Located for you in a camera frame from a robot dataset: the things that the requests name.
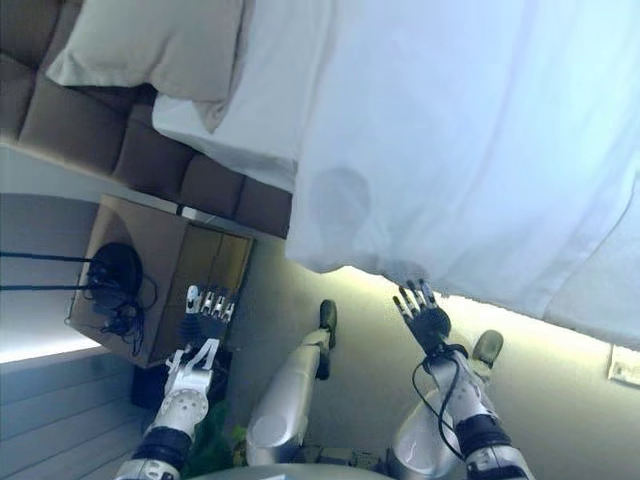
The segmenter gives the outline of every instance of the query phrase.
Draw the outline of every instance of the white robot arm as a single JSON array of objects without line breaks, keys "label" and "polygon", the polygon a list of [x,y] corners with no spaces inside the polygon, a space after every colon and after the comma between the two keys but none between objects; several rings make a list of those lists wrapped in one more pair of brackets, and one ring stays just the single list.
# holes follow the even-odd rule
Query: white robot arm
[{"label": "white robot arm", "polygon": [[207,393],[220,344],[218,338],[203,336],[198,321],[204,319],[212,327],[219,326],[228,323],[233,312],[229,305],[229,318],[224,316],[224,299],[218,299],[212,307],[214,296],[212,292],[203,295],[196,286],[189,288],[183,330],[188,330],[192,343],[167,360],[169,378],[162,405],[131,460],[118,470],[116,480],[180,480],[195,428],[209,410]]},{"label": "white robot arm", "polygon": [[519,450],[503,431],[491,401],[484,393],[484,382],[469,366],[467,352],[460,345],[449,345],[451,323],[438,307],[428,285],[417,288],[408,282],[413,300],[400,287],[404,303],[394,297],[405,323],[426,353],[424,369],[433,376],[442,394],[439,429],[443,441],[443,413],[452,419],[459,452],[467,467],[468,480],[535,480]]}]

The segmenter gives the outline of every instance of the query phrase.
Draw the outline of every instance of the wall plate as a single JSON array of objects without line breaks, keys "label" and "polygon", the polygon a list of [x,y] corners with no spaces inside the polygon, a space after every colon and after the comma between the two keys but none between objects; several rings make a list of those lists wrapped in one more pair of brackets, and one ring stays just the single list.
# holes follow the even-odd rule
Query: wall plate
[{"label": "wall plate", "polygon": [[613,345],[608,378],[640,387],[640,352]]}]

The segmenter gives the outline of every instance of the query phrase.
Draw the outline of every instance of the mattress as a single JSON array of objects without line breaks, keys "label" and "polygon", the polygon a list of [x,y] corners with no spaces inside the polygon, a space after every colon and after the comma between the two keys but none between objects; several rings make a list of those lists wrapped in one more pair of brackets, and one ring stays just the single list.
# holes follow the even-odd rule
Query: mattress
[{"label": "mattress", "polygon": [[331,2],[256,2],[240,82],[213,132],[192,102],[158,95],[153,126],[236,172],[293,192]]}]

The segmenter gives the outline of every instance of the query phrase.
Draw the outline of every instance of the white pillow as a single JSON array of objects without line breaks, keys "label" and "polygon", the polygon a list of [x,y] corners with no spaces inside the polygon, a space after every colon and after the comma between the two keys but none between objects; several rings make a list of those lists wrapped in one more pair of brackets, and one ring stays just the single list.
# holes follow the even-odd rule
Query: white pillow
[{"label": "white pillow", "polygon": [[213,129],[230,95],[249,10],[244,0],[86,0],[47,76],[61,85],[150,83],[203,103],[198,110]]}]

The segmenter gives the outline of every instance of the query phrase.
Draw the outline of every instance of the wall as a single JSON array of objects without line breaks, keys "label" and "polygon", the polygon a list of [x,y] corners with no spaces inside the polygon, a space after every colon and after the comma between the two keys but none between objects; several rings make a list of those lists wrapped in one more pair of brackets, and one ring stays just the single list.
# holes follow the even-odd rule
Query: wall
[{"label": "wall", "polygon": [[142,438],[133,367],[101,348],[0,366],[0,478],[112,479]]},{"label": "wall", "polygon": [[[411,371],[422,355],[391,301],[396,287],[353,269],[318,275],[283,258],[284,243],[257,242],[231,344],[229,425],[247,425],[270,377],[336,300],[332,374],[317,382],[308,441],[384,455],[417,397]],[[606,380],[610,346],[462,298],[440,300],[452,339],[473,345],[497,329],[505,347],[490,394],[537,480],[637,480],[640,390]],[[430,387],[426,375],[421,387]]]},{"label": "wall", "polygon": [[[100,195],[175,205],[0,146],[0,249],[84,256]],[[2,259],[2,284],[73,284],[79,264]],[[63,320],[69,292],[0,293],[0,363],[97,345]]]}]

